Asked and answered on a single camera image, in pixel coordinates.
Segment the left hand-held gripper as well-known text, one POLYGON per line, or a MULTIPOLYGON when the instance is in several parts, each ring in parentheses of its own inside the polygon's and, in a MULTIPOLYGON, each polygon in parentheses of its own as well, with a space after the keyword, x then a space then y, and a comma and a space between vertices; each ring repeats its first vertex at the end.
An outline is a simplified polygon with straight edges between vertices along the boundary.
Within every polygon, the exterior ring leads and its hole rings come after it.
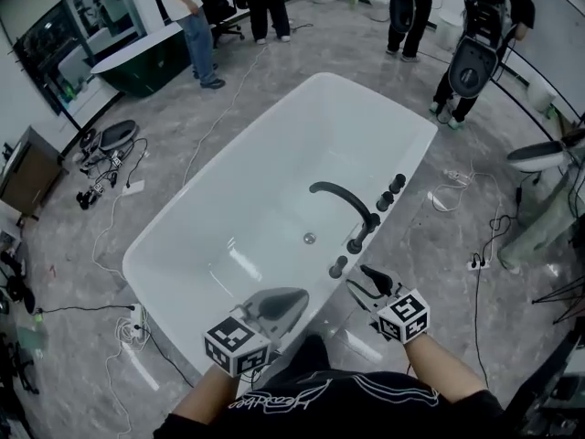
POLYGON ((308 303, 309 294, 301 288, 261 290, 204 333, 205 354, 231 377, 261 369, 278 358, 282 338, 308 303))

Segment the brown wooden sink cabinet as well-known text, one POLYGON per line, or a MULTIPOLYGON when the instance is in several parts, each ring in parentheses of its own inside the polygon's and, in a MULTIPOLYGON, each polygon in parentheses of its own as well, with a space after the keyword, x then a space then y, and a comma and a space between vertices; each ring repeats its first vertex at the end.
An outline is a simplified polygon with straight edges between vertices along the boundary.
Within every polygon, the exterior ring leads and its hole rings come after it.
POLYGON ((69 171, 64 157, 28 127, 0 174, 0 201, 22 218, 38 220, 37 211, 57 180, 69 171))

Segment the clear bottle with green cap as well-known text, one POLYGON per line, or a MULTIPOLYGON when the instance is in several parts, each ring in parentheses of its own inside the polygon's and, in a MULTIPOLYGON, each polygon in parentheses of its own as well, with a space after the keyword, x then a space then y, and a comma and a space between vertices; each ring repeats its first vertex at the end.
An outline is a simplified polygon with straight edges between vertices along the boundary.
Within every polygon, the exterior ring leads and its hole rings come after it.
POLYGON ((16 324, 17 340, 26 352, 43 359, 48 345, 48 332, 42 316, 34 315, 16 324))

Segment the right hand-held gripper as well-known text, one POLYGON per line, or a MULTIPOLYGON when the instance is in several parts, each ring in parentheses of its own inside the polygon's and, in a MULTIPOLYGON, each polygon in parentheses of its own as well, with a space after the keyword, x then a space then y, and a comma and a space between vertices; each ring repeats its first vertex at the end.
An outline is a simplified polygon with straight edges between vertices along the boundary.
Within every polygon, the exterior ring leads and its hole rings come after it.
POLYGON ((379 294, 371 294, 353 280, 346 280, 346 287, 358 305, 367 312, 374 312, 369 326, 386 340, 395 340, 407 345, 429 328, 431 310, 417 289, 393 297, 383 306, 383 295, 391 296, 394 281, 392 277, 378 268, 361 264, 361 272, 378 289, 379 294))

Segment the person's black printed shirt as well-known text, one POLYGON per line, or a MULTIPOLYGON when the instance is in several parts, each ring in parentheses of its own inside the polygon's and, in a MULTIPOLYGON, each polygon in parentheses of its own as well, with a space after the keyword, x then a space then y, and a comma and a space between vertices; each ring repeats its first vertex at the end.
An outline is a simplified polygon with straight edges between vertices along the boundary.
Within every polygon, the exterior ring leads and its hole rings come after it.
POLYGON ((451 403, 403 373, 329 370, 248 391, 209 425, 169 414, 154 439, 485 439, 503 413, 489 391, 451 403))

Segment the black curved faucet spout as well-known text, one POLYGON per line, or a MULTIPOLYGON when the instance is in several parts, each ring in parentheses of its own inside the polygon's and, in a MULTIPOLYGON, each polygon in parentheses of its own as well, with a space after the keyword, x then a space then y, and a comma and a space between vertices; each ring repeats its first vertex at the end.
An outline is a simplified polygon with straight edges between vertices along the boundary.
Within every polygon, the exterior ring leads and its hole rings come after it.
POLYGON ((351 254, 361 253, 363 249, 364 240, 369 234, 373 233, 376 230, 374 229, 372 232, 368 232, 367 229, 364 228, 365 219, 369 216, 370 213, 372 213, 369 211, 367 206, 352 192, 343 187, 338 186, 335 183, 326 181, 315 182, 311 186, 309 186, 309 191, 313 194, 317 192, 327 192, 332 195, 335 195, 338 198, 341 198, 343 201, 345 201, 347 204, 349 204, 353 209, 357 211, 357 213, 360 215, 363 221, 362 228, 360 232, 356 235, 356 237, 352 238, 347 243, 346 248, 347 251, 351 254))

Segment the large glass window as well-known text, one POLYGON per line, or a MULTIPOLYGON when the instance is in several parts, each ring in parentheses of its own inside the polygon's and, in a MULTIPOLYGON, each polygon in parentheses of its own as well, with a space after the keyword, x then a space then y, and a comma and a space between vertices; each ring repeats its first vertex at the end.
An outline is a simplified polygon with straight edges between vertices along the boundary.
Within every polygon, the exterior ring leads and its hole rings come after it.
POLYGON ((90 85, 95 65, 146 33, 134 0, 0 0, 0 22, 55 113, 90 85))

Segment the person's right forearm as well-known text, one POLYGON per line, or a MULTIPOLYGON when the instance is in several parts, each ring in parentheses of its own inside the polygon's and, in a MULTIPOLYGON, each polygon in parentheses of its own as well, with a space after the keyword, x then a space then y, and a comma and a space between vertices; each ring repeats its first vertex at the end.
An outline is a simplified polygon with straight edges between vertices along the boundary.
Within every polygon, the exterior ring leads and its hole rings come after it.
POLYGON ((403 347, 418 380, 436 390, 448 402, 455 403, 487 390, 469 366, 426 333, 403 347))

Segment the person's left forearm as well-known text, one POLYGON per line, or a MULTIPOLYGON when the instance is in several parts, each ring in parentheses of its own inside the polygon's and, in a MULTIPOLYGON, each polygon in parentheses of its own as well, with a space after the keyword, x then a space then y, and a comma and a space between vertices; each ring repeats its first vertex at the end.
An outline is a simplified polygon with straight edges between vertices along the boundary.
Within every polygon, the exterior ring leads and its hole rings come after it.
POLYGON ((175 407, 173 414, 188 420, 210 424, 237 396, 239 378, 212 365, 197 385, 175 407))

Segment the grey backpack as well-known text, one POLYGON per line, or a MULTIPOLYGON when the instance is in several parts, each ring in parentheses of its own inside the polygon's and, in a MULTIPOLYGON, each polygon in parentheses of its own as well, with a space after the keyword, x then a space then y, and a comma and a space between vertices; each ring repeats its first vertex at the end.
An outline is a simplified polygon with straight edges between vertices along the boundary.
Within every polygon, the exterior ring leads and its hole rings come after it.
POLYGON ((463 15, 465 34, 493 47, 512 28, 510 0, 464 0, 463 15))

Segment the dark green bathtub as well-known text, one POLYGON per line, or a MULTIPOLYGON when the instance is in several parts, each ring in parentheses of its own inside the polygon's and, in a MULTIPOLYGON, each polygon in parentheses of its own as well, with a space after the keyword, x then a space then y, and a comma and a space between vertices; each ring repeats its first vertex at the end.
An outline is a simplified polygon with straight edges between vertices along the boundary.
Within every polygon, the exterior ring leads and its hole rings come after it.
POLYGON ((145 98, 190 65, 182 27, 173 22, 111 54, 90 72, 119 92, 145 98))

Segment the white bathtub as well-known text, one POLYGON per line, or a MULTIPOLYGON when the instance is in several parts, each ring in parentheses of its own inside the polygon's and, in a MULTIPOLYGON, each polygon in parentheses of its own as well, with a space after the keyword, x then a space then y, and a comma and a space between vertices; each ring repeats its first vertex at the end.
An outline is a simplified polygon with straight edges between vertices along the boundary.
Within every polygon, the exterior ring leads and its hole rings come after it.
POLYGON ((203 335, 264 289, 301 288, 309 303, 289 347, 362 252, 346 245, 363 221, 315 182, 356 195, 381 227, 376 204, 397 174, 412 179, 438 129, 401 104, 332 73, 284 96, 213 157, 128 248, 122 269, 138 300, 186 360, 205 371, 203 335), (316 241, 306 244, 305 233, 316 241), (329 268, 345 255, 339 279, 329 268))

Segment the black office chair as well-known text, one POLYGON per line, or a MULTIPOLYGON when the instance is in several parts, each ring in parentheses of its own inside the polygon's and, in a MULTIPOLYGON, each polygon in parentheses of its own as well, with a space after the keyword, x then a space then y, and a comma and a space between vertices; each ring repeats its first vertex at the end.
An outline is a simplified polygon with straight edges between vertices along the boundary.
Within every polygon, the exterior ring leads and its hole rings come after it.
POLYGON ((213 48, 216 48, 222 35, 238 36, 244 40, 245 36, 241 32, 241 26, 238 24, 228 24, 227 20, 235 16, 237 9, 230 5, 228 0, 202 0, 207 16, 207 21, 211 26, 213 37, 213 48))

